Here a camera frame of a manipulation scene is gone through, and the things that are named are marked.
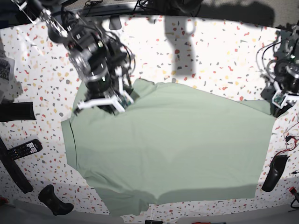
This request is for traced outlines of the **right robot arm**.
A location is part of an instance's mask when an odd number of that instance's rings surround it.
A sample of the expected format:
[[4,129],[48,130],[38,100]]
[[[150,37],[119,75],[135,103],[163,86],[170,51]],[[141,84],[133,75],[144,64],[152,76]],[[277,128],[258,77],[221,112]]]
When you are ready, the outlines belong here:
[[134,103],[130,75],[135,56],[119,37],[81,14],[58,9],[56,0],[15,0],[31,23],[46,23],[52,42],[64,45],[87,91],[74,114],[98,107],[119,114]]

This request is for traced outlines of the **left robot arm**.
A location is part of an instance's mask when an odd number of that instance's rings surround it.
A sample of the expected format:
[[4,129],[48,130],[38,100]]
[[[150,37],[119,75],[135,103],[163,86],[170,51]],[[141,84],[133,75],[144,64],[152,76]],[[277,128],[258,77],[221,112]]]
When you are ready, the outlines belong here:
[[[283,115],[299,100],[299,25],[292,25],[291,32],[281,30],[273,43],[262,47],[261,59],[265,74],[265,88],[261,97],[270,104],[270,114],[275,118]],[[273,51],[274,59],[264,63],[267,50]]]

